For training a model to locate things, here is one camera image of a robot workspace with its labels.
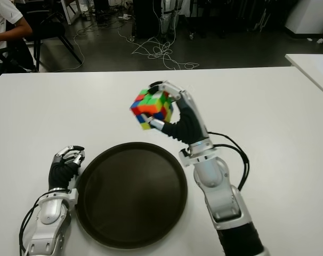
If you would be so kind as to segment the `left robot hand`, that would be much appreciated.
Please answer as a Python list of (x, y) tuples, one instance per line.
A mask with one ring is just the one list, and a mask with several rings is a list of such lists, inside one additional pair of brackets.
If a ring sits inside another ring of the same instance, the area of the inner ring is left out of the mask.
[(85, 159), (84, 149), (82, 146), (66, 146), (54, 155), (49, 171), (49, 190), (68, 189), (72, 178), (79, 175)]

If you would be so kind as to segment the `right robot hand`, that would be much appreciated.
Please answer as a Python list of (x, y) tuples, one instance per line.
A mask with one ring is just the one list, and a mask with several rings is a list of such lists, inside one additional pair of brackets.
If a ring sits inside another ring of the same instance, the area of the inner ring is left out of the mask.
[(157, 81), (149, 85), (148, 92), (151, 94), (167, 92), (172, 101), (176, 103), (180, 113), (180, 119), (176, 123), (161, 121), (143, 113), (144, 121), (152, 128), (158, 129), (167, 136), (188, 145), (193, 145), (209, 138), (204, 121), (188, 91), (169, 81)]

